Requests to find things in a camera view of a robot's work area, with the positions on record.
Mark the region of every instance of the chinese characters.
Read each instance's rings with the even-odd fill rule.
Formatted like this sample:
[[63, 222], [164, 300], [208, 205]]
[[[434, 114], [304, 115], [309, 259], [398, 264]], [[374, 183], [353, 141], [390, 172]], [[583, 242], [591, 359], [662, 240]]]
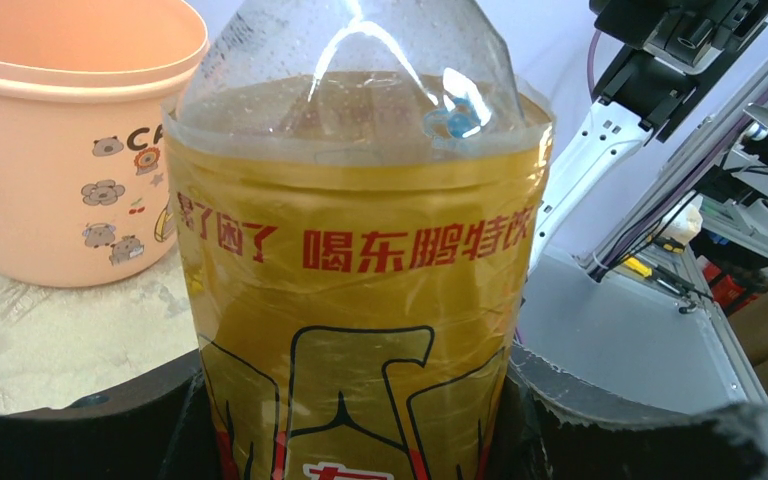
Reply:
[[254, 252], [247, 254], [251, 254], [255, 262], [263, 263], [263, 242], [278, 230], [278, 227], [240, 222], [226, 213], [214, 210], [213, 207], [193, 201], [182, 193], [178, 193], [178, 204], [184, 225], [189, 230], [207, 240], [209, 231], [215, 229], [219, 247], [234, 255], [243, 255], [243, 239], [251, 236]]
[[489, 257], [528, 237], [532, 209], [497, 215], [473, 224], [421, 228], [412, 232], [306, 230], [302, 267], [343, 273], [387, 273], [451, 265]]

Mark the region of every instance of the robotic arm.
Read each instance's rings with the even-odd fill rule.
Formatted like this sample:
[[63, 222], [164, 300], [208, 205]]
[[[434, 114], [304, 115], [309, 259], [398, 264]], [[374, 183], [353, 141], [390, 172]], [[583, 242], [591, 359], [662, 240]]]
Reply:
[[768, 0], [590, 0], [590, 9], [596, 28], [625, 46], [550, 166], [529, 272], [605, 173], [681, 125], [764, 28]]

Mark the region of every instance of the plastic bottle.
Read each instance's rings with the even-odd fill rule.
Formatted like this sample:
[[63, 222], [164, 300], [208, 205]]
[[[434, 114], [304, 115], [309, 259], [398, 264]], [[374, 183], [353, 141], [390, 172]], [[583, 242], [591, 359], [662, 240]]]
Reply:
[[549, 116], [472, 0], [249, 0], [164, 122], [227, 472], [479, 478]]

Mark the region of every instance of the white wall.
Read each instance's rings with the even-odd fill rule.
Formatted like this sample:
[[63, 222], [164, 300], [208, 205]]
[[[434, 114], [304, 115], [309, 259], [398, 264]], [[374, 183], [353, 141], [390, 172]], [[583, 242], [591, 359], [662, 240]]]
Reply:
[[[189, 0], [189, 3], [204, 17], [211, 38], [215, 38], [241, 4], [238, 0]], [[585, 65], [595, 17], [588, 8], [588, 0], [478, 0], [478, 3], [505, 37], [514, 71], [551, 102], [558, 117], [554, 155], [557, 156], [569, 143], [590, 106]], [[602, 36], [595, 62], [597, 79], [619, 48], [619, 42]], [[642, 197], [696, 125], [716, 113], [767, 58], [768, 28], [667, 143], [651, 143], [594, 188], [558, 231], [553, 244], [572, 254], [589, 253]]]

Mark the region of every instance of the yellow label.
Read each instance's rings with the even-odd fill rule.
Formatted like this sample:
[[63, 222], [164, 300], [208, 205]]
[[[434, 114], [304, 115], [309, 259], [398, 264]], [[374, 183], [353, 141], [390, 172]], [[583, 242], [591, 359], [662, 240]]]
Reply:
[[214, 422], [236, 474], [480, 478], [546, 152], [360, 168], [166, 140]]

